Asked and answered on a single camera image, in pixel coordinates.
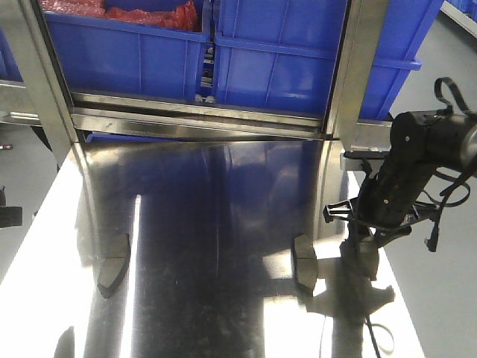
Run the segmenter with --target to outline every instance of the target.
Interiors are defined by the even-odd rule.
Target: metal bar
[[[35,113],[30,96],[22,82],[0,81],[0,110]]]
[[[78,136],[69,115],[72,99],[38,2],[2,1],[0,26],[15,55],[53,154],[61,164]]]
[[[205,116],[227,117],[235,119],[249,119],[260,122],[273,122],[288,125],[307,125],[319,128],[321,118],[310,117],[303,113],[283,113],[279,111],[260,110],[255,108],[244,108],[237,106],[227,106],[220,104],[190,104],[184,101],[174,101],[171,99],[158,100],[157,98],[139,96],[137,98],[126,98],[124,95],[95,94],[95,93],[72,93],[76,107],[91,106],[116,106],[141,108],[149,110],[160,110],[172,113],[201,114]]]
[[[34,125],[41,127],[42,124],[36,114],[9,112],[5,116],[0,117],[0,123],[9,125]]]
[[[281,125],[299,125],[319,128],[322,119],[302,113],[284,113],[279,111],[260,111],[243,107],[220,104],[190,104],[171,99],[159,101],[157,98],[127,98],[114,94],[72,93],[76,107],[109,109],[134,112],[148,110],[161,116],[203,115],[231,119],[243,119],[257,122],[270,122]],[[0,81],[0,110],[7,112],[35,113],[27,89],[22,82]]]
[[[477,38],[477,22],[473,21],[465,13],[446,1],[442,4],[440,10],[454,20],[456,24],[460,25],[465,31]]]
[[[314,128],[281,125],[277,123],[251,122],[240,119],[222,119],[207,116],[166,117],[131,112],[115,112],[75,108],[73,122],[78,129],[110,133],[128,133],[172,137],[191,137],[190,130],[200,130],[202,134],[215,138],[235,136],[276,136],[292,139],[323,139]]]
[[[389,0],[349,0],[323,131],[348,149],[366,93]]]

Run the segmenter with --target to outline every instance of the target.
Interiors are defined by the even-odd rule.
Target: stainless steel table
[[[0,357],[374,357],[339,258],[346,228],[320,215],[358,189],[339,151],[76,145],[0,286]],[[319,313],[292,277],[303,233],[319,259]],[[97,282],[125,240],[129,266],[105,298]],[[382,357],[423,357],[384,251],[377,277],[396,292],[371,316]]]

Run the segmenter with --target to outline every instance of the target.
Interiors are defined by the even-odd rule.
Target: blue crate
[[[477,0],[472,1],[470,14],[471,14],[472,20],[477,22]]]
[[[451,0],[450,3],[463,13],[472,12],[472,0]]]
[[[391,0],[378,56],[413,60],[443,0]],[[215,0],[218,31],[237,40],[336,50],[345,0]]]
[[[177,142],[177,139],[166,139],[155,136],[126,136],[123,134],[91,133],[86,138],[86,143],[110,143],[110,142]]]
[[[173,10],[186,0],[106,0],[107,8]],[[196,1],[202,32],[47,13],[46,20],[70,87],[193,100],[200,86],[212,6]],[[21,76],[0,37],[0,78]]]
[[[335,52],[241,41],[215,34],[213,93],[218,103],[325,113]],[[378,57],[364,98],[361,117],[384,119],[418,60]]]
[[[336,49],[347,0],[215,0],[226,37]]]

